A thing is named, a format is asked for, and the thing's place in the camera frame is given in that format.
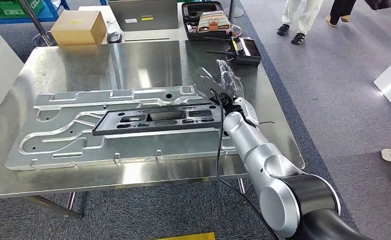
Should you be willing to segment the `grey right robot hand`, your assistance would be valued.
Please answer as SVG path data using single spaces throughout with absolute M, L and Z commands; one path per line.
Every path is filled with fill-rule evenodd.
M 220 84 L 225 92 L 232 98 L 244 98 L 244 88 L 241 78 L 236 76 L 225 60 L 217 59 L 216 64 L 220 71 Z

